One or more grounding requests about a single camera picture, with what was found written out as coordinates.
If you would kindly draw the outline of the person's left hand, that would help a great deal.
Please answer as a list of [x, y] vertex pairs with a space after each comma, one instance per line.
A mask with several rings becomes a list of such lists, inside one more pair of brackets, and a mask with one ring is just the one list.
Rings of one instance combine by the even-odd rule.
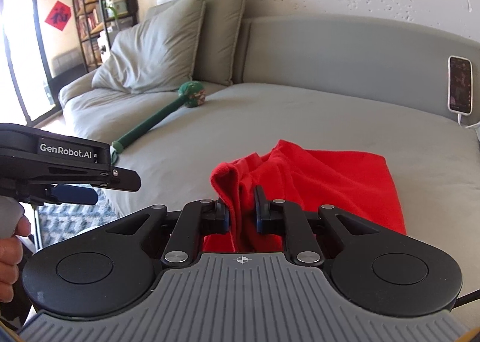
[[26, 237], [30, 234], [31, 224], [22, 217], [12, 237], [1, 239], [0, 245], [0, 301], [8, 303], [13, 300], [13, 285], [18, 280], [20, 272], [18, 265], [23, 257], [23, 247], [17, 236]]

